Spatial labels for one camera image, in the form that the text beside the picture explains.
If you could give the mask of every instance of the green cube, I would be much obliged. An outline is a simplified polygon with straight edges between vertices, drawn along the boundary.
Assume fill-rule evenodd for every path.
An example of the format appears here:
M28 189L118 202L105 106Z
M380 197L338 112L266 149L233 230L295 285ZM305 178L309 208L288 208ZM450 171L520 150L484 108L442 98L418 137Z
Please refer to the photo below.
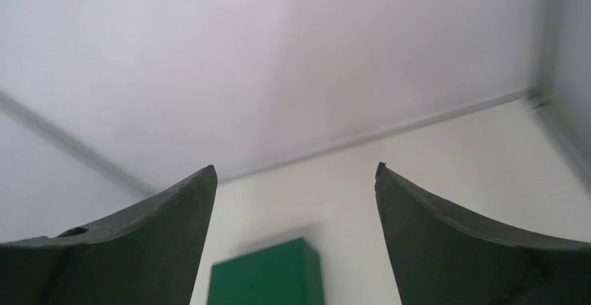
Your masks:
M213 265L208 305L324 305L320 257L302 238Z

